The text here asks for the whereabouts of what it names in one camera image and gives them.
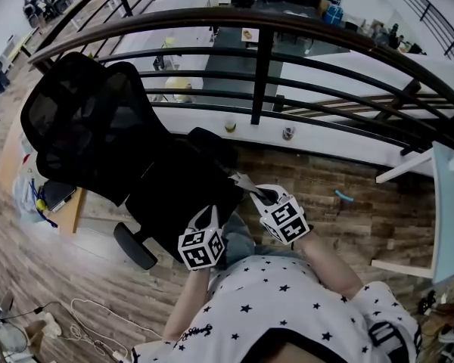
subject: desk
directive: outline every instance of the desk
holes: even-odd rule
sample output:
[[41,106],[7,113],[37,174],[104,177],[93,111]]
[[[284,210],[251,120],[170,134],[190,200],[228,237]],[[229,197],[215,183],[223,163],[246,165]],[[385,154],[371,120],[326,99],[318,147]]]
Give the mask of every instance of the desk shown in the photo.
[[430,150],[378,176],[376,182],[386,182],[428,162],[432,162],[436,196],[436,225],[431,267],[397,265],[379,259],[372,260],[372,266],[432,278],[436,284],[454,275],[454,150],[434,142]]
[[[20,113],[31,91],[27,92],[20,109],[17,111],[0,156],[0,191],[5,192],[8,196],[12,195],[14,180],[22,165],[23,153],[20,147],[20,139],[23,130],[20,123]],[[59,225],[61,234],[71,235],[76,232],[84,196],[84,190],[77,188],[72,198],[59,211],[50,215],[50,219]]]

